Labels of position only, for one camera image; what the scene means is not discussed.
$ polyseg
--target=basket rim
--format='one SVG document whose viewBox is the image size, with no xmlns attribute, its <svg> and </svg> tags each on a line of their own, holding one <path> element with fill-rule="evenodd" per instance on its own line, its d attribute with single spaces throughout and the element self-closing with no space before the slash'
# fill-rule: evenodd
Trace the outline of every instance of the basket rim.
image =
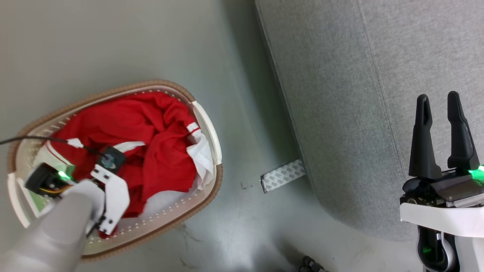
<svg viewBox="0 0 484 272">
<path fill-rule="evenodd" d="M 110 89 L 110 90 L 107 90 L 107 91 L 103 91 L 103 92 L 100 92 L 100 93 L 92 94 L 92 95 L 88 96 L 87 98 L 85 98 L 83 100 L 71 103 L 70 105 L 62 107 L 62 108 L 60 108 L 60 109 L 58 109 L 58 110 L 56 110 L 52 113 L 49 113 L 49 114 L 47 114 L 43 117 L 38 118 L 37 120 L 32 121 L 31 123 L 26 125 L 22 130 L 20 130 L 17 133 L 17 136 L 25 136 L 30 131 L 32 131 L 33 129 L 38 127 L 39 125 L 41 125 L 45 122 L 48 122 L 52 119 L 55 119 L 55 118 L 65 114 L 65 113 L 72 111 L 72 110 L 74 110 L 78 107 L 81 107 L 85 104 L 96 102 L 97 100 L 115 95 L 117 93 L 126 92 L 126 91 L 130 91 L 130 90 L 133 90 L 133 89 L 138 89 L 138 88 L 145 88 L 145 87 L 154 86 L 154 85 L 158 85 L 158 86 L 161 85 L 161 86 L 173 88 L 173 89 L 179 91 L 182 95 L 184 95 L 190 102 L 196 101 L 195 98 L 193 97 L 193 95 L 187 89 L 185 89 L 183 86 L 181 86 L 177 83 L 174 83 L 172 81 L 161 80 L 161 79 L 142 81 L 142 82 L 138 82 L 138 83 L 135 83 L 135 84 L 130 84 L 130 85 Z M 19 146 L 20 146 L 20 141 L 17 141 L 17 142 L 13 142 L 9 147 L 8 155 L 7 155 L 7 172 L 9 174 L 16 172 L 15 162 L 16 162 L 16 154 L 17 154 Z M 123 244 L 123 245 L 120 245 L 120 246 L 117 246 L 117 247 L 114 247 L 114 248 L 110 248 L 110 249 L 107 249 L 105 251 L 102 251 L 102 252 L 99 252 L 99 253 L 96 253 L 96 254 L 83 255 L 82 259 L 81 259 L 82 262 L 93 262 L 93 261 L 105 259 L 105 258 L 108 258 L 110 256 L 125 252 L 125 251 L 132 249 L 136 246 L 139 246 L 143 243 L 146 243 L 146 242 L 156 238 L 157 236 L 159 236 L 159 235 L 173 229 L 174 227 L 180 225 L 182 222 L 186 221 L 188 218 L 192 217 L 193 215 L 195 215 L 196 213 L 198 213 L 199 211 L 204 209 L 208 204 L 210 204 L 212 202 L 212 200 L 218 194 L 218 191 L 220 190 L 220 187 L 222 185 L 222 176 L 223 176 L 222 164 L 220 163 L 220 164 L 216 165 L 216 168 L 217 168 L 217 175 L 215 177 L 215 184 L 213 186 L 213 189 L 210 191 L 209 195 L 201 203 L 199 203 L 195 207 L 189 209 L 187 212 L 185 212 L 184 214 L 179 216 L 177 219 L 157 228 L 156 230 L 154 230 L 150 233 L 147 233 L 147 234 L 145 234 L 141 237 L 138 237 L 134 240 L 131 240 L 131 241 L 129 241 L 129 242 Z"/>
</svg>

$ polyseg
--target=black cable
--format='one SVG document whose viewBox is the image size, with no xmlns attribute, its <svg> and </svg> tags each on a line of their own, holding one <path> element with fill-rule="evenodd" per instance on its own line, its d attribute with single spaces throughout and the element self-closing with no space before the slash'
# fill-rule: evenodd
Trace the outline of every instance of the black cable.
<svg viewBox="0 0 484 272">
<path fill-rule="evenodd" d="M 14 138 L 10 138 L 10 139 L 7 139 L 7 140 L 0 141 L 0 145 L 4 145 L 4 144 L 8 144 L 10 142 L 20 141 L 20 140 L 24 140 L 24 139 L 50 140 L 50 141 L 56 141 L 56 142 L 61 142 L 61 143 L 67 143 L 67 140 L 59 139 L 59 138 L 44 137 L 44 136 L 20 136 L 20 137 L 14 137 Z"/>
<path fill-rule="evenodd" d="M 20 140 L 25 140 L 25 139 L 49 140 L 49 141 L 66 143 L 66 144 L 68 143 L 68 141 L 67 140 L 64 140 L 64 139 L 53 138 L 53 137 L 46 137 L 46 136 L 19 136 L 19 137 L 14 137 L 14 138 L 10 138 L 10 139 L 6 139 L 6 140 L 3 140 L 3 141 L 0 141 L 0 145 L 4 145 L 4 144 L 8 144 L 10 142 L 15 142 L 15 141 L 20 141 Z M 101 152 L 99 152 L 99 151 L 97 151 L 95 149 L 92 149 L 92 148 L 87 147 L 87 146 L 84 146 L 83 148 L 85 150 L 91 152 L 91 153 L 94 153 L 94 154 L 99 155 L 101 157 L 107 158 L 106 155 L 102 154 Z"/>
</svg>

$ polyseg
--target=sofa cushion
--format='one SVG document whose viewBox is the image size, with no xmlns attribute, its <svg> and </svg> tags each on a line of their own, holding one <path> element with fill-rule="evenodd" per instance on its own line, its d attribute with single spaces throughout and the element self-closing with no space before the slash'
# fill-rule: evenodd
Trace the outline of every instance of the sofa cushion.
<svg viewBox="0 0 484 272">
<path fill-rule="evenodd" d="M 257 0 L 302 159 L 323 207 L 364 233 L 404 241 L 400 222 L 417 96 L 447 168 L 447 93 L 461 94 L 484 154 L 484 2 Z"/>
</svg>

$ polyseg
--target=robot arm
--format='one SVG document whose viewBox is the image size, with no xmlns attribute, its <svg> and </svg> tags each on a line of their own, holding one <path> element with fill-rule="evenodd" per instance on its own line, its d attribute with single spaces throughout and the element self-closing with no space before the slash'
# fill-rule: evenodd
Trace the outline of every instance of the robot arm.
<svg viewBox="0 0 484 272">
<path fill-rule="evenodd" d="M 93 213 L 92 200 L 70 193 L 37 219 L 0 259 L 3 272 L 70 272 L 76 268 Z"/>
<path fill-rule="evenodd" d="M 42 215 L 15 247 L 0 259 L 0 272 L 70 272 L 95 228 L 110 235 L 130 203 L 126 181 L 116 175 L 124 155 L 108 148 L 91 175 L 73 186 L 58 171 L 39 165 L 26 181 L 34 193 L 52 197 Z"/>
<path fill-rule="evenodd" d="M 418 225 L 417 251 L 428 272 L 484 271 L 484 166 L 480 166 L 459 94 L 448 96 L 451 170 L 435 162 L 426 95 L 419 96 L 409 175 L 400 198 L 402 221 Z"/>
</svg>

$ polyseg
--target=wire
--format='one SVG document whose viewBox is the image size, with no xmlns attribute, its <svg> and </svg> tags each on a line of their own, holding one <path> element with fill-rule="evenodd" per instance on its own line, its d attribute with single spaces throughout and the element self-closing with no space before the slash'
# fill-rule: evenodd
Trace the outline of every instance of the wire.
<svg viewBox="0 0 484 272">
<path fill-rule="evenodd" d="M 0 141 L 0 145 L 4 145 L 4 144 L 8 144 L 10 142 L 15 142 L 15 141 L 20 141 L 20 140 L 25 140 L 25 139 L 49 140 L 49 141 L 54 141 L 54 142 L 66 143 L 66 144 L 68 143 L 68 141 L 64 140 L 64 139 L 46 137 L 46 136 L 19 136 L 19 137 L 14 137 L 14 138 L 10 138 L 10 139 L 7 139 L 7 140 Z M 99 155 L 101 157 L 107 158 L 106 155 L 102 154 L 101 152 L 99 152 L 99 151 L 97 151 L 93 148 L 90 148 L 90 147 L 87 147 L 87 146 L 83 146 L 82 148 L 84 148 L 85 150 L 87 150 L 91 153 L 94 153 L 94 154 Z"/>
<path fill-rule="evenodd" d="M 56 142 L 61 142 L 61 143 L 67 143 L 67 140 L 59 139 L 59 138 L 44 137 L 44 136 L 19 136 L 19 137 L 10 138 L 10 139 L 4 140 L 4 141 L 0 141 L 0 145 L 4 145 L 4 144 L 8 144 L 10 142 L 20 141 L 20 140 L 24 140 L 24 139 L 50 140 L 50 141 L 56 141 Z"/>
<path fill-rule="evenodd" d="M 47 189 L 44 189 L 44 188 L 40 188 L 42 191 L 44 192 L 47 192 L 47 193 L 51 193 L 51 194 L 60 194 L 62 192 L 64 192 L 65 190 L 71 188 L 72 186 L 68 185 L 68 186 L 65 186 L 65 187 L 62 187 L 61 189 L 57 190 L 57 191 L 53 191 L 53 190 L 47 190 Z"/>
</svg>

